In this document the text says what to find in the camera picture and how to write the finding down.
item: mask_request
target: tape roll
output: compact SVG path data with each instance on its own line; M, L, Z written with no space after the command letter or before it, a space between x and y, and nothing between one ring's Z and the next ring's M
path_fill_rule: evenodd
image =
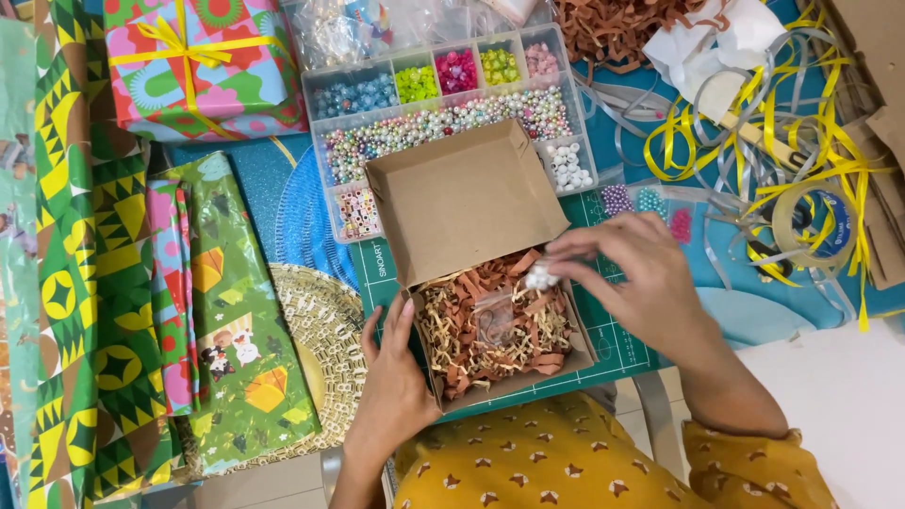
M810 193L816 194L833 211L835 228L815 249L802 252L801 243L797 240L801 234L793 228L792 220L795 205ZM773 210L776 246L783 253L798 251L788 257L793 264L825 270L838 269L848 262L857 243L860 225L857 221L852 221L853 217L857 217L856 210L840 187L825 180L802 182L790 187L776 199Z

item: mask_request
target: wrapped gift box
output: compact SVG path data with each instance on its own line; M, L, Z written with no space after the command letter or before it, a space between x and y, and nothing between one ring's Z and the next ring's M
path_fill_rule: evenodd
M158 141L306 132L274 0L104 3L117 123Z

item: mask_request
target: scissors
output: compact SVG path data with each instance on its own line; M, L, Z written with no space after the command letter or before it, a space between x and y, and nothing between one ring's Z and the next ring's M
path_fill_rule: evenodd
M780 255L782 252L774 247L770 247L769 245L761 242L760 239L757 238L757 235L754 235L753 228L758 226L769 226L773 221L773 208L772 204L767 205L767 207L761 212L760 216L752 216L752 217L742 217L741 214L737 212L733 212L727 207L724 207L720 203L717 203L715 200L710 201L710 204L716 207L719 210L719 214L704 214L705 217L710 219L715 219L717 221L721 221L723 223L729 223L738 228L741 235L745 237L745 240L748 242L748 247L751 248L752 251L757 253L760 256L760 259L768 258L770 256ZM795 214L792 218L792 226L797 229L808 228L814 222L814 218L811 215L811 211L802 204L795 204ZM787 259L776 260L773 262L776 266L776 270L785 278L788 278L792 275L794 267L792 266L792 262ZM766 277L773 277L773 275L764 267L760 265L755 265L754 267L757 271Z

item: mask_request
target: woman's left hand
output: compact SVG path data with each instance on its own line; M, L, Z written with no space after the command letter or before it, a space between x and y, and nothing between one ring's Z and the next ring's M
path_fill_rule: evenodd
M393 300L378 349L374 330L382 311L381 306L375 308L361 332L367 380L343 445L344 464L351 462L369 474L379 472L403 442L443 414L408 350L414 319L412 299L404 302L400 293Z

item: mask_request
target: blue beads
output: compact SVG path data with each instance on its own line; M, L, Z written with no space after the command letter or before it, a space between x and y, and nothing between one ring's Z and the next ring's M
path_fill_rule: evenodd
M635 202L634 209L638 212L656 212L664 222L668 221L666 202L663 201L656 189L643 187Z
M351 85L333 83L315 91L313 99L318 120L389 108L399 103L393 78L386 72L381 72L373 80Z

